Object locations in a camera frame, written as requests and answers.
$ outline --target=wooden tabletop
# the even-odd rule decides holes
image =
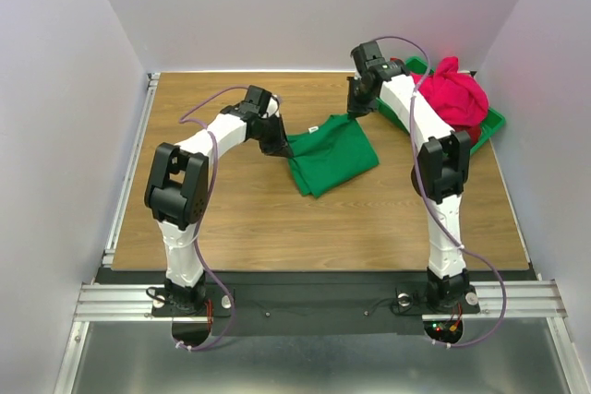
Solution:
[[[165,269],[162,236],[143,195],[155,148],[192,136],[196,125],[178,118],[194,104],[234,84],[253,84],[283,97],[287,134],[344,113],[346,74],[162,74],[139,155],[114,269]],[[210,122],[230,91],[197,112]],[[409,137],[380,114],[360,118],[380,166],[316,199],[300,196],[287,161],[266,157],[250,140],[220,160],[217,184],[199,235],[213,269],[326,270],[424,269],[428,263],[427,213],[410,182]],[[461,208],[466,247],[500,269],[526,269],[513,213],[491,146],[472,156]],[[471,258],[471,269],[485,266]]]

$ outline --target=purple cable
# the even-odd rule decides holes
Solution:
[[[425,71],[425,74],[423,75],[423,77],[416,83],[415,89],[413,90],[413,95],[410,98],[410,117],[409,117],[409,133],[410,133],[410,138],[411,138],[410,144],[413,148],[413,161],[415,163],[415,171],[416,171],[416,179],[417,179],[416,182],[418,183],[418,189],[420,191],[421,197],[423,198],[423,202],[425,203],[425,206],[427,207],[427,211],[428,211],[430,217],[439,225],[439,227],[445,233],[445,235],[452,241],[452,243],[457,248],[460,248],[460,250],[462,251],[463,254],[468,254],[471,257],[477,258],[478,260],[484,262],[490,268],[492,273],[495,275],[495,277],[499,281],[499,285],[501,287],[501,293],[502,293],[501,314],[499,315],[499,319],[497,320],[497,323],[495,323],[495,325],[486,334],[482,335],[481,337],[479,337],[477,339],[467,341],[466,343],[459,343],[459,344],[445,343],[442,341],[433,341],[433,344],[439,344],[441,346],[446,346],[446,347],[450,347],[450,348],[467,348],[469,346],[476,345],[476,344],[486,340],[488,337],[490,337],[492,334],[494,334],[496,332],[496,330],[499,328],[503,319],[505,318],[505,313],[507,312],[507,288],[505,287],[505,282],[503,281],[502,276],[500,275],[499,271],[494,267],[494,265],[486,257],[483,257],[478,253],[474,253],[472,251],[467,250],[462,245],[462,243],[459,242],[453,236],[452,233],[450,233],[450,231],[443,225],[443,223],[441,223],[441,221],[439,220],[439,218],[435,214],[435,210],[431,207],[431,205],[429,203],[427,193],[425,192],[425,187],[423,186],[423,181],[420,180],[421,174],[420,174],[420,169],[419,169],[419,164],[418,164],[418,153],[417,153],[417,147],[415,146],[415,124],[416,124],[416,122],[415,122],[415,97],[416,97],[416,93],[418,92],[419,87],[423,84],[423,82],[425,81],[425,79],[428,77],[428,75],[431,72],[431,61],[428,58],[427,53],[425,52],[425,50],[423,50],[416,43],[409,41],[408,39],[406,39],[404,37],[381,36],[381,37],[374,39],[374,41],[380,41],[382,39],[395,39],[398,41],[410,43],[415,48],[417,48],[417,50],[423,54],[423,56],[425,57],[425,60],[427,60],[427,70]]]
[[[178,123],[181,125],[186,124],[188,122],[200,125],[201,127],[203,127],[204,130],[207,131],[207,134],[209,134],[211,137],[211,154],[213,157],[213,169],[211,171],[210,187],[207,192],[207,202],[206,202],[206,206],[205,206],[206,209],[210,204],[211,194],[213,193],[213,187],[215,186],[215,179],[218,175],[218,160],[219,160],[219,158],[218,158],[218,141],[215,139],[215,135],[211,131],[208,130],[207,124],[205,122],[202,122],[199,119],[189,119],[188,117],[192,113],[197,111],[199,108],[201,108],[203,105],[212,101],[213,99],[224,94],[227,91],[246,90],[246,89],[247,89],[247,87],[234,86],[234,87],[226,88],[225,90],[221,90],[219,92],[216,92],[209,99],[206,99],[205,101],[203,101],[203,102],[199,103],[198,105],[194,106],[193,108],[191,108],[191,110],[189,110],[187,113],[183,114],[183,116],[178,120]],[[205,270],[207,275],[210,276],[210,278],[220,287],[222,292],[230,300],[230,319],[228,320],[228,323],[226,324],[226,326],[222,330],[222,332],[220,332],[220,335],[205,345],[200,345],[200,346],[194,348],[194,347],[186,346],[186,344],[183,343],[182,341],[175,340],[175,344],[176,344],[177,348],[182,348],[182,349],[187,350],[189,352],[208,351],[211,348],[213,348],[215,345],[217,345],[220,342],[220,340],[222,340],[225,337],[225,334],[228,332],[228,330],[230,330],[230,327],[232,327],[232,325],[234,324],[234,319],[235,319],[235,314],[236,314],[234,297],[232,297],[230,290],[228,290],[228,288],[222,283],[222,281],[218,278],[218,276],[215,275],[215,273],[208,266],[207,262],[205,261],[205,258],[201,254],[201,250],[199,249],[199,241],[197,239],[200,226],[201,226],[201,221],[199,221],[199,223],[195,227],[195,232],[193,235],[195,238],[195,241],[194,241],[195,252],[197,253],[197,257],[199,259],[199,262],[201,262],[201,265],[203,266],[203,269]]]

